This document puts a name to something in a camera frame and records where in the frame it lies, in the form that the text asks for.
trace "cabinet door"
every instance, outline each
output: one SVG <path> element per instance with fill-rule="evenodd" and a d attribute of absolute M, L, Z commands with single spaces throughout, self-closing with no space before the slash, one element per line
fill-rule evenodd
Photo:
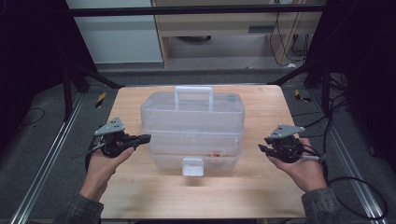
<path fill-rule="evenodd" d="M 151 7 L 149 0 L 66 0 L 70 8 Z M 162 63 L 153 16 L 75 18 L 96 64 Z"/>
<path fill-rule="evenodd" d="M 268 5 L 270 0 L 153 0 L 156 7 Z M 161 35 L 247 35 L 249 27 L 274 26 L 276 13 L 236 13 L 205 15 L 160 15 Z"/>

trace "black cable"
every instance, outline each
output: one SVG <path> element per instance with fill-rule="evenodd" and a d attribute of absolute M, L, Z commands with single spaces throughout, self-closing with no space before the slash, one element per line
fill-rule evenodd
<path fill-rule="evenodd" d="M 28 126 L 28 125 L 35 124 L 35 123 L 39 122 L 40 120 L 42 120 L 44 118 L 44 116 L 46 115 L 46 111 L 42 108 L 30 108 L 29 111 L 32 111 L 32 110 L 40 110 L 42 112 L 40 118 L 38 118 L 37 120 L 32 121 L 30 123 L 22 123 L 21 126 Z"/>
<path fill-rule="evenodd" d="M 317 135 L 308 135 L 308 136 L 300 136 L 301 138 L 314 138 L 314 137 L 322 137 L 324 133 L 322 134 L 317 134 Z"/>
<path fill-rule="evenodd" d="M 324 39 L 324 41 L 322 41 L 321 45 L 319 45 L 315 51 L 313 51 L 311 54 L 307 55 L 305 58 L 305 61 L 308 60 L 312 60 L 311 63 L 305 63 L 307 64 L 307 66 L 302 66 L 297 68 L 296 70 L 290 72 L 289 74 L 275 80 L 272 81 L 268 84 L 270 85 L 282 85 L 285 81 L 296 77 L 297 75 L 301 74 L 302 72 L 307 72 L 308 70 L 310 70 L 312 67 L 314 67 L 314 63 L 316 63 L 318 61 L 318 58 L 320 58 L 320 55 L 318 55 L 321 51 L 323 51 L 323 49 L 325 47 L 327 47 L 327 45 L 329 44 L 329 42 L 333 39 L 333 37 L 336 35 L 337 32 L 339 32 L 339 30 L 341 30 L 342 25 L 346 22 L 346 20 L 350 17 L 350 15 L 352 14 L 353 10 L 355 9 L 356 5 L 358 4 L 358 0 L 355 0 L 354 5 L 351 7 L 351 9 L 348 11 L 348 13 L 345 15 L 345 17 L 339 22 L 339 24 L 332 30 L 332 32 L 327 36 L 326 39 Z"/>
<path fill-rule="evenodd" d="M 305 145 L 305 144 L 303 144 L 303 147 L 309 147 L 309 148 L 311 148 L 312 150 L 315 151 L 315 153 L 317 153 L 317 156 L 320 156 L 320 153 L 319 153 L 316 149 L 314 149 L 313 147 L 311 147 L 311 146 L 309 146 L 309 145 Z"/>
<path fill-rule="evenodd" d="M 303 127 L 306 129 L 306 128 L 309 128 L 309 127 L 311 127 L 311 126 L 313 126 L 313 125 L 315 125 L 315 124 L 317 124 L 317 123 L 319 123 L 321 120 L 323 120 L 323 119 L 326 119 L 328 116 L 323 116 L 323 117 L 321 117 L 320 119 L 317 119 L 317 120 L 315 120 L 314 122 L 312 122 L 312 123 L 309 123 L 309 124 L 307 124 L 307 125 L 304 125 Z"/>
<path fill-rule="evenodd" d="M 328 120 L 328 123 L 327 123 L 327 125 L 326 125 L 325 132 L 324 132 L 324 134 L 323 134 L 323 155 L 326 155 L 326 151 L 327 151 L 326 140 L 327 140 L 327 133 L 329 132 L 330 128 L 332 127 L 332 123 L 333 123 L 332 114 L 333 114 L 335 111 L 338 111 L 338 109 L 339 109 L 341 106 L 347 105 L 347 100 L 342 100 L 342 101 L 340 101 L 340 102 L 338 102 L 338 103 L 335 103 L 335 101 L 336 101 L 338 98 L 343 97 L 343 96 L 345 96 L 344 93 L 341 93 L 341 94 L 337 95 L 336 97 L 334 97 L 334 98 L 332 99 L 332 103 L 331 103 L 331 106 L 330 106 L 330 113 L 329 113 L 329 115 L 328 115 L 328 116 L 324 116 L 324 117 L 322 117 L 321 119 L 319 119 L 319 120 L 322 120 L 322 119 L 324 119 L 324 118 L 328 118 L 328 119 L 329 119 L 329 120 Z M 328 167 L 327 167 L 327 162 L 326 162 L 326 161 L 322 161 L 322 167 L 323 167 L 323 176 L 325 177 L 325 181 L 326 181 L 326 183 L 327 183 L 327 185 L 328 185 L 329 187 L 331 186 L 332 183 L 334 183 L 334 182 L 336 182 L 336 181 L 340 181 L 340 180 L 352 179 L 352 180 L 359 181 L 359 182 L 361 182 L 361 183 L 366 184 L 372 191 L 374 191 L 374 192 L 376 193 L 376 195 L 381 199 L 381 201 L 382 201 L 382 203 L 383 203 L 383 207 L 384 207 L 384 209 L 383 209 L 384 211 L 383 211 L 383 215 L 382 215 L 382 216 L 380 216 L 380 217 L 367 217 L 366 215 L 363 215 L 363 214 L 361 214 L 361 213 L 359 213 L 359 212 L 353 210 L 352 208 L 350 208 L 349 206 L 347 206 L 343 201 L 341 201 L 338 197 L 336 197 L 336 198 L 337 198 L 337 201 L 338 201 L 341 205 L 343 205 L 348 211 L 350 211 L 351 213 L 355 214 L 356 216 L 361 217 L 361 218 L 364 218 L 364 219 L 366 219 L 366 220 L 380 220 L 380 219 L 384 218 L 384 217 L 388 214 L 388 203 L 387 203 L 387 201 L 385 200 L 385 198 L 382 196 L 382 194 L 380 193 L 380 191 L 379 191 L 378 189 L 376 189 L 374 186 L 370 185 L 368 182 L 366 182 L 366 181 L 364 181 L 364 180 L 362 180 L 362 179 L 359 179 L 359 178 L 357 178 L 357 177 L 352 177 L 352 176 L 341 176 L 341 177 L 337 177 L 337 178 L 335 178 L 335 179 L 329 181 L 329 180 L 328 180 Z"/>
<path fill-rule="evenodd" d="M 343 79 L 343 75 L 345 75 L 345 74 L 341 74 L 341 76 L 340 76 L 340 81 L 341 81 L 341 83 L 343 83 L 344 84 L 344 79 Z"/>
<path fill-rule="evenodd" d="M 90 146 L 88 147 L 88 150 L 87 150 L 87 151 L 78 153 L 78 154 L 76 154 L 76 155 L 73 155 L 73 156 L 71 156 L 70 158 L 71 158 L 71 159 L 76 159 L 76 158 L 79 158 L 79 157 L 81 157 L 81 156 L 87 156 L 87 155 L 93 153 L 93 152 L 95 151 L 95 149 L 94 149 L 94 148 L 95 148 L 95 145 L 94 145 L 93 143 L 95 142 L 96 137 L 97 137 L 97 136 L 94 135 L 93 138 L 91 139 Z"/>
<path fill-rule="evenodd" d="M 333 77 L 332 75 L 330 75 L 330 79 L 331 79 L 331 85 L 340 91 L 346 91 L 347 90 L 347 85 L 344 84 L 343 80 L 338 80 L 337 78 Z"/>
<path fill-rule="evenodd" d="M 291 53 L 293 53 L 294 56 L 303 56 L 296 53 L 296 51 L 301 52 L 302 50 L 294 50 L 294 45 L 296 44 L 297 39 L 298 39 L 298 35 L 293 35 L 293 44 L 291 45 Z"/>
<path fill-rule="evenodd" d="M 320 114 L 320 112 L 309 112 L 309 113 L 296 114 L 296 115 L 291 115 L 291 116 L 292 117 L 299 117 L 299 116 L 312 115 L 312 114 Z"/>
<path fill-rule="evenodd" d="M 307 147 L 312 148 L 314 151 L 306 150 L 306 149 L 304 149 L 304 148 L 303 148 L 303 149 L 300 149 L 299 147 L 288 146 L 288 145 L 276 145 L 276 147 L 290 148 L 290 149 L 294 149 L 294 150 L 306 152 L 306 153 L 308 153 L 308 154 L 310 154 L 310 155 L 312 155 L 312 156 L 320 157 L 320 154 L 318 153 L 318 151 L 315 150 L 314 148 L 310 147 L 310 146 L 307 146 Z"/>
<path fill-rule="evenodd" d="M 294 19 L 294 23 L 293 23 L 291 29 L 294 28 L 294 25 L 295 25 L 296 22 L 297 22 L 297 17 Z M 280 42 L 282 43 L 283 53 L 285 54 L 285 56 L 290 60 L 291 63 L 297 63 L 297 62 L 299 62 L 300 60 L 291 59 L 291 58 L 289 57 L 288 53 L 286 52 L 286 47 L 285 47 L 285 44 L 284 44 L 284 42 L 283 42 L 282 35 L 281 35 L 281 33 L 280 33 L 280 30 L 279 30 L 279 12 L 276 13 L 276 21 L 275 21 L 275 24 L 274 24 L 274 29 L 273 29 L 273 31 L 271 32 L 270 39 L 269 39 L 269 41 L 270 41 L 270 46 L 271 46 L 271 50 L 272 50 L 274 56 L 275 56 L 276 54 L 275 54 L 274 48 L 273 48 L 273 46 L 272 46 L 272 37 L 273 37 L 274 31 L 275 31 L 276 28 L 277 28 L 277 32 L 278 32 L 278 34 L 279 34 Z M 280 65 L 280 66 L 286 65 L 286 64 L 282 64 L 282 63 L 278 62 L 276 57 L 275 57 L 275 61 L 276 61 L 276 63 L 277 63 L 278 65 Z"/>
<path fill-rule="evenodd" d="M 308 55 L 308 42 L 309 42 L 309 35 L 305 35 L 303 58 L 302 58 L 303 64 L 305 63 L 305 58 Z"/>
<path fill-rule="evenodd" d="M 381 192 L 379 192 L 379 190 L 376 189 L 373 185 L 371 185 L 371 184 L 369 184 L 367 181 L 364 181 L 364 180 L 359 179 L 359 178 L 357 178 L 357 177 L 352 177 L 352 176 L 341 176 L 341 177 L 337 177 L 337 178 L 333 179 L 332 181 L 330 181 L 330 182 L 329 182 L 329 187 L 331 186 L 332 183 L 337 182 L 337 181 L 340 181 L 340 180 L 355 180 L 355 181 L 358 181 L 358 182 L 361 182 L 361 183 L 367 185 L 367 186 L 368 186 L 372 191 L 374 191 L 374 192 L 376 193 L 376 195 L 381 199 L 382 204 L 383 204 L 383 208 L 384 208 L 384 209 L 383 209 L 384 211 L 383 211 L 382 216 L 380 216 L 380 217 L 368 217 L 368 216 L 366 216 L 366 215 L 363 215 L 363 214 L 361 214 L 361 213 L 359 213 L 359 212 L 353 210 L 352 208 L 350 208 L 349 206 L 347 206 L 343 201 L 341 201 L 341 200 L 336 196 L 337 201 L 338 201 L 341 205 L 343 205 L 349 212 L 355 214 L 355 215 L 358 216 L 358 217 L 364 218 L 364 219 L 366 219 L 366 220 L 380 220 L 380 219 L 383 219 L 384 217 L 387 216 L 388 211 L 389 211 L 387 200 L 384 198 L 384 196 L 381 194 Z"/>
<path fill-rule="evenodd" d="M 85 159 L 84 159 L 85 172 L 88 172 L 88 167 L 90 166 L 90 161 L 91 161 L 91 155 L 95 151 L 94 142 L 96 140 L 96 137 L 97 137 L 96 135 L 93 135 L 88 150 L 82 153 L 83 155 L 85 155 Z"/>

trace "gray sleeve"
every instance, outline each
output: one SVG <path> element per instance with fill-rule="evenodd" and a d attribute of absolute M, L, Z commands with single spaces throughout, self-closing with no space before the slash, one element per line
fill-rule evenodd
<path fill-rule="evenodd" d="M 332 189 L 317 189 L 302 197 L 306 224 L 348 223 L 341 215 L 341 205 Z"/>
<path fill-rule="evenodd" d="M 103 211 L 103 204 L 75 193 L 66 208 L 52 221 L 52 223 L 85 223 L 96 224 Z"/>

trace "white cabinet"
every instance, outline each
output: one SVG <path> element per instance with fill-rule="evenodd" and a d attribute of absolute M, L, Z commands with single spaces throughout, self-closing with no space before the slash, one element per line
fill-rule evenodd
<path fill-rule="evenodd" d="M 272 0 L 152 0 L 155 7 L 175 6 L 237 6 L 269 5 Z M 292 0 L 292 4 L 319 4 L 326 0 Z M 163 60 L 167 62 L 168 46 L 172 36 L 202 35 L 268 35 L 278 62 L 286 60 L 293 35 L 313 34 L 321 12 L 282 13 L 219 13 L 190 15 L 159 15 L 157 27 L 163 43 Z"/>
<path fill-rule="evenodd" d="M 66 0 L 70 8 L 151 7 L 150 0 Z M 75 17 L 96 65 L 162 63 L 153 16 Z"/>

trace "metal rail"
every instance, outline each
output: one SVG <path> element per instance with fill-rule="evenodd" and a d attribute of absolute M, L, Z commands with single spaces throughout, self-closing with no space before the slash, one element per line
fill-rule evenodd
<path fill-rule="evenodd" d="M 319 103 L 319 96 L 318 93 L 313 90 L 310 91 L 311 96 L 313 96 L 313 101 L 315 102 L 318 110 L 324 116 L 322 111 L 322 107 Z M 361 172 L 359 171 L 358 167 L 356 166 L 355 162 L 350 157 L 349 153 L 347 152 L 347 147 L 344 145 L 341 136 L 338 134 L 335 127 L 331 127 L 329 134 L 334 142 L 334 147 L 337 150 L 338 155 L 340 156 L 341 163 L 343 163 L 344 168 L 346 169 L 346 174 L 349 176 L 357 177 L 359 179 L 363 179 Z M 352 186 L 355 189 L 356 194 L 358 195 L 361 204 L 363 206 L 364 211 L 366 212 L 368 217 L 380 217 L 383 215 L 381 208 L 379 207 L 374 194 L 371 190 L 362 184 L 357 183 L 356 181 L 352 182 Z M 388 224 L 385 218 L 377 221 L 372 221 L 373 224 Z"/>
<path fill-rule="evenodd" d="M 23 201 L 21 202 L 17 211 L 14 213 L 10 222 L 11 224 L 25 223 L 27 218 L 29 217 L 32 208 L 35 205 L 35 201 L 37 200 L 40 191 L 43 189 L 43 186 L 50 174 L 50 170 L 52 169 L 52 166 L 55 163 L 62 146 L 64 145 L 64 141 L 70 132 L 73 122 L 76 119 L 77 113 L 81 108 L 81 103 L 84 99 L 84 96 L 84 93 L 78 93 L 77 99 L 73 106 L 75 108 L 74 112 L 71 114 L 70 119 L 64 122 L 60 131 L 58 132 L 58 135 L 52 143 L 46 159 L 44 159 L 37 175 L 35 176 L 35 180 L 33 181 L 26 195 L 24 196 Z"/>
<path fill-rule="evenodd" d="M 68 10 L 48 10 L 48 13 L 72 17 L 181 15 L 218 13 L 265 13 L 265 12 L 318 12 L 339 8 L 339 5 L 298 4 L 298 5 L 234 5 L 234 6 L 192 6 L 192 7 L 114 7 L 76 8 Z"/>

